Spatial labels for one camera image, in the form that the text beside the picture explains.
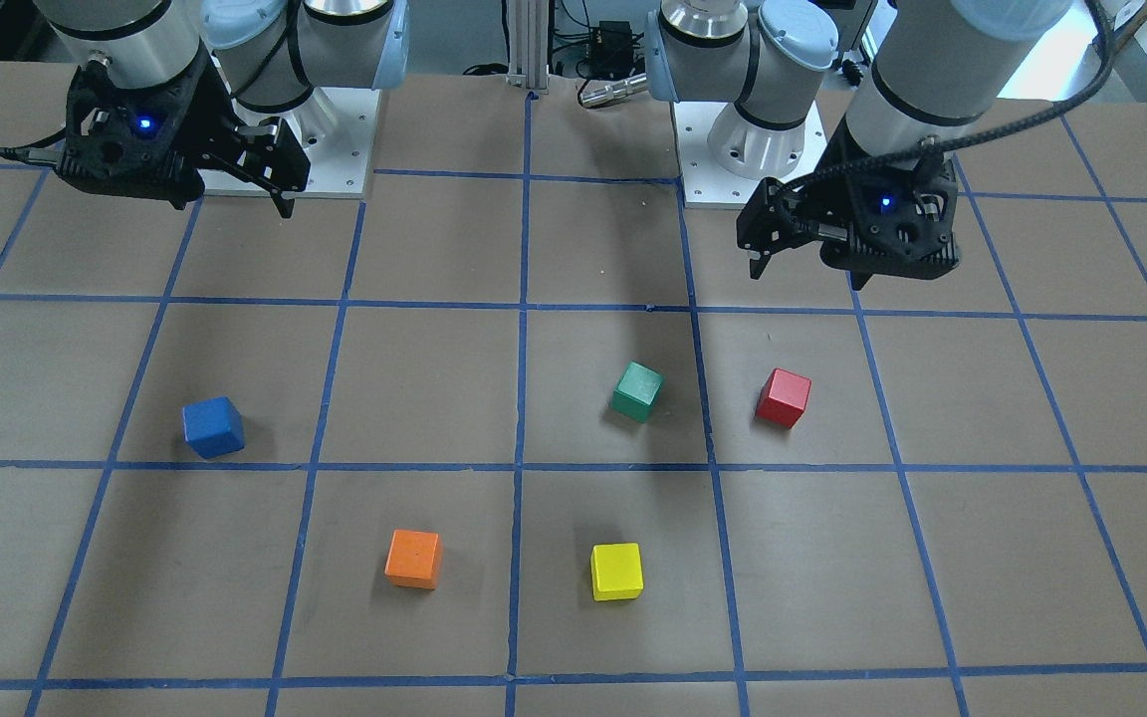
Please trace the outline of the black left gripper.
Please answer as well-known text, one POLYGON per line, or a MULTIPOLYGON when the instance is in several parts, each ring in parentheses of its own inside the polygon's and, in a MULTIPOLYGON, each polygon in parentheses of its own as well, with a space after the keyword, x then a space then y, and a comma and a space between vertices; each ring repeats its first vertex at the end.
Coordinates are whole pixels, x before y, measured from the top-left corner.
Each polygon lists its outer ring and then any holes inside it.
POLYGON ((955 169, 942 151, 906 167, 829 178, 811 192, 765 177, 738 215, 738 248, 748 254, 748 276, 760 280, 774 255, 819 242, 822 224, 832 224, 845 235, 825 239, 819 258, 846 272, 852 293, 861 293, 875 274, 938 280, 961 262, 953 231, 957 200, 955 169))

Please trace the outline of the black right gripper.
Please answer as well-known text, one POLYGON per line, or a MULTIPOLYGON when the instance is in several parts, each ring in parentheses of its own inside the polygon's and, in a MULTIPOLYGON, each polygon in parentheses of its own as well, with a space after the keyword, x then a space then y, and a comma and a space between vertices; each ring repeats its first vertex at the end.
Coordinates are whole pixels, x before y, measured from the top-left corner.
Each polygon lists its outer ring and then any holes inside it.
POLYGON ((167 201, 184 210, 205 190, 201 169, 219 169, 267 192, 292 217, 311 163, 290 123, 270 117, 236 126, 228 92, 204 46, 163 85, 114 85, 110 65, 89 60, 67 94, 65 140, 56 176, 91 194, 167 201))

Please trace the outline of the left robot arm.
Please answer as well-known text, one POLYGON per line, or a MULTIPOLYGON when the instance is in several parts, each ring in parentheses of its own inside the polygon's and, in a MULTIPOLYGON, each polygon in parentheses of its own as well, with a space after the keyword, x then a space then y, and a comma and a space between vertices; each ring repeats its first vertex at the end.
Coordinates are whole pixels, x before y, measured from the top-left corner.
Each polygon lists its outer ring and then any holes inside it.
POLYGON ((786 157, 751 159, 760 137, 802 139, 840 50, 830 15, 810 1, 663 1, 645 40, 651 98, 720 102, 711 146, 756 189, 738 215, 748 274, 818 242, 852 290, 872 276, 933 281, 960 263, 953 154, 1051 119, 980 132, 1000 89, 1066 1, 905 1, 816 169, 783 181, 786 157))

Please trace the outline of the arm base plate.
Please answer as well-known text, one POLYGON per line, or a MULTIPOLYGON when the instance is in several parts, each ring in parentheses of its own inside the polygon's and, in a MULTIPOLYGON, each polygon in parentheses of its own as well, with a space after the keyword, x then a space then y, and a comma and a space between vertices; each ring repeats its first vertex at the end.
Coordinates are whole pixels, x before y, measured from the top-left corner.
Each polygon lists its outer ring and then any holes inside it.
POLYGON ((690 206, 742 208, 762 178, 785 184, 814 171, 827 145, 816 104, 801 125, 785 130, 752 125, 725 102, 679 102, 672 110, 690 206))
POLYGON ((385 92, 317 88, 281 118, 310 163, 305 181, 287 198, 364 198, 370 177, 379 109, 385 92))

